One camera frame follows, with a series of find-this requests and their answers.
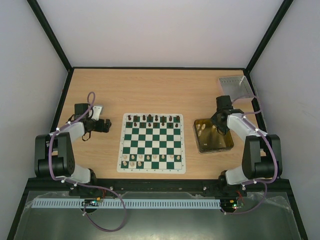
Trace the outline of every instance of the black frame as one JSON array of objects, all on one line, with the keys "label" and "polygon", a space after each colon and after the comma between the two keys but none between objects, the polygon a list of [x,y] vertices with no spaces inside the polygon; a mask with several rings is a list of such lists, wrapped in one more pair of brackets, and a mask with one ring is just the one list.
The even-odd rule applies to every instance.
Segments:
[{"label": "black frame", "polygon": [[[251,80],[250,73],[257,63],[259,57],[261,56],[262,52],[264,51],[265,47],[267,46],[269,40],[271,39],[272,35],[276,31],[278,25],[280,24],[281,20],[285,16],[286,12],[288,11],[290,5],[292,4],[293,0],[284,0],[277,11],[275,17],[273,18],[269,28],[267,29],[266,33],[264,34],[260,44],[258,45],[256,51],[254,52],[249,64],[246,68],[223,68],[223,67],[85,67],[85,66],[78,66],[72,67],[67,56],[65,55],[61,45],[59,44],[58,39],[56,38],[53,30],[50,27],[41,7],[39,6],[37,0],[27,0],[31,9],[33,10],[35,16],[37,17],[39,23],[41,24],[43,30],[45,31],[47,37],[49,38],[50,42],[52,43],[54,49],[56,50],[58,56],[60,57],[63,65],[65,66],[66,70],[68,71],[65,84],[63,87],[63,91],[60,97],[60,101],[58,103],[58,107],[52,122],[51,132],[53,132],[56,127],[58,126],[58,122],[61,116],[61,112],[67,97],[68,89],[70,86],[70,82],[74,73],[75,69],[144,69],[144,70],[242,70],[243,74],[247,77],[248,82],[252,88],[253,93],[255,94],[255,89],[253,86],[253,82]],[[252,107],[254,111],[258,111],[260,109],[259,103],[256,99],[252,100]],[[263,115],[261,113],[256,114],[256,121],[258,127],[263,131],[266,131],[265,121],[263,119]],[[153,191],[166,191],[166,192],[180,192],[179,188],[184,189],[184,192],[188,192],[191,194],[202,194],[204,196],[211,196],[216,197],[217,199],[230,199],[230,196],[221,196],[217,195],[217,191],[212,191],[214,186],[217,185],[216,179],[206,179],[206,180],[164,180],[164,179],[98,179],[97,184],[99,186],[107,187],[113,186],[113,190],[117,193],[122,193],[123,191],[139,191],[139,192],[147,192],[152,189]],[[211,190],[204,190],[204,186],[210,186],[208,189]],[[9,235],[7,239],[13,239],[17,227],[24,210],[24,206],[26,204],[26,200],[29,194],[29,191],[69,191],[70,188],[65,185],[61,184],[59,181],[52,181],[52,179],[38,179],[38,178],[29,178],[27,181],[25,190],[21,197],[16,215],[14,217]],[[248,185],[247,191],[248,192],[259,192],[264,190],[262,186],[258,184]],[[291,208],[293,209],[293,214],[295,217],[295,221],[298,226],[298,230],[302,239],[307,240],[307,233],[304,228],[302,219],[300,217],[300,213],[298,210],[298,206],[290,185],[289,180],[287,179],[277,179],[272,184],[268,185],[269,192],[286,192]]]}]

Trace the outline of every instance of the white wall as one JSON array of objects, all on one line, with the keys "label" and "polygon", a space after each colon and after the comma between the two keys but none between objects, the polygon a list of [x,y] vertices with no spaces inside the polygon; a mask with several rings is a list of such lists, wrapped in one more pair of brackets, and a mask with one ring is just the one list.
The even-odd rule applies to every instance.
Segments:
[{"label": "white wall", "polygon": [[320,1],[294,1],[251,74],[309,239],[320,223],[319,26]]},{"label": "white wall", "polygon": [[35,175],[35,137],[50,130],[66,75],[27,1],[1,1],[0,239]]},{"label": "white wall", "polygon": [[283,0],[38,0],[70,63],[245,68]]}]

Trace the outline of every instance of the white perforated rail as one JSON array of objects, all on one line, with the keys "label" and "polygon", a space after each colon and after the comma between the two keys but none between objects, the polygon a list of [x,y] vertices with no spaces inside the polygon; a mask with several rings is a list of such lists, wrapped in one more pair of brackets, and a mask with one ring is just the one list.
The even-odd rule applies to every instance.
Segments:
[{"label": "white perforated rail", "polygon": [[[124,199],[127,209],[220,209],[220,200],[216,199]],[[84,205],[84,199],[37,198],[32,208],[37,209],[78,209]],[[122,209],[119,199],[105,199],[101,203],[87,208]]]}]

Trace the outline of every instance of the chessboard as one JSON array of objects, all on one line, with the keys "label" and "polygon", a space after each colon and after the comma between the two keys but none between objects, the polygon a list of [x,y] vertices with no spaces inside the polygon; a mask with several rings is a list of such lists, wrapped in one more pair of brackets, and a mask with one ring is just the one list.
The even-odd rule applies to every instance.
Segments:
[{"label": "chessboard", "polygon": [[125,113],[117,171],[184,174],[184,139],[182,114]]}]

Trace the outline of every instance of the wooden table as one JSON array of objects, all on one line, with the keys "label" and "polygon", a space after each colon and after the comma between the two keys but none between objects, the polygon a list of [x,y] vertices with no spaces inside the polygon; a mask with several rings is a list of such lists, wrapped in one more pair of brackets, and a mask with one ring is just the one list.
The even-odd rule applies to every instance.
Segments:
[{"label": "wooden table", "polygon": [[[241,164],[244,143],[232,132],[234,148],[227,152],[199,154],[193,122],[216,112],[219,77],[243,75],[241,70],[75,69],[59,126],[74,113],[74,104],[86,103],[90,91],[95,104],[103,105],[102,119],[110,119],[109,133],[92,132],[91,139],[73,143],[77,164],[93,169],[105,179],[217,179],[224,170]],[[250,102],[234,104],[252,112]],[[117,172],[120,135],[125,113],[178,113],[184,117],[185,174]],[[249,116],[257,124],[255,116]]]}]

